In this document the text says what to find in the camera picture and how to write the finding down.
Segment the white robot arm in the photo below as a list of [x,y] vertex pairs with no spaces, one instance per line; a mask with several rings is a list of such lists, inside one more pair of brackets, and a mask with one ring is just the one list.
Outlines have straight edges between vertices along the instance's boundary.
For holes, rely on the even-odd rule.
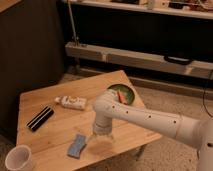
[[201,121],[191,117],[118,102],[113,90],[105,91],[93,103],[96,113],[93,132],[107,135],[112,132],[112,119],[119,119],[155,131],[189,145],[200,152],[197,171],[213,171],[213,118]]

